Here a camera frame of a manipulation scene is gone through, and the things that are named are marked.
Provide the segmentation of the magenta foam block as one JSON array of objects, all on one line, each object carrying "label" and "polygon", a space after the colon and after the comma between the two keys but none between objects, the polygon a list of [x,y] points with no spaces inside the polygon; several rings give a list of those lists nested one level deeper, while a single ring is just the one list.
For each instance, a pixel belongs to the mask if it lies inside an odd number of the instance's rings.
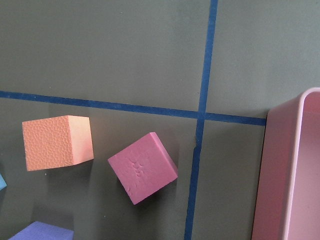
[{"label": "magenta foam block", "polygon": [[156,132],[150,132],[108,160],[136,205],[178,178],[178,168]]}]

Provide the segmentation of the purple foam block right side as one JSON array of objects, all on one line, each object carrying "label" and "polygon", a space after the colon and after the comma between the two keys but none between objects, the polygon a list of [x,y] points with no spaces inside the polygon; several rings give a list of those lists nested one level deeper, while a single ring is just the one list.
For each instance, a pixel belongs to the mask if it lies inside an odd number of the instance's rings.
[{"label": "purple foam block right side", "polygon": [[35,221],[9,238],[10,240],[72,240],[74,231]]}]

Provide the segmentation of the light blue block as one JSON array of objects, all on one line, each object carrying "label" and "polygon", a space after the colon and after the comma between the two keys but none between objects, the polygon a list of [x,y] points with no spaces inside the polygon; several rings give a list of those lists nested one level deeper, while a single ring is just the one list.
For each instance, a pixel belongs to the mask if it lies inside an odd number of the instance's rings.
[{"label": "light blue block", "polygon": [[5,179],[3,178],[3,176],[0,174],[0,190],[3,190],[6,187],[7,187],[7,183],[6,183]]}]

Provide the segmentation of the pink plastic bin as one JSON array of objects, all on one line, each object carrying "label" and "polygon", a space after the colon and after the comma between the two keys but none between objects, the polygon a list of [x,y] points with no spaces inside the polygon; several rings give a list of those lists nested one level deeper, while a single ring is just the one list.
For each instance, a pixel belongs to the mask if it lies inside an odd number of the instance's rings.
[{"label": "pink plastic bin", "polygon": [[310,88],[266,119],[254,240],[320,237],[320,90]]}]

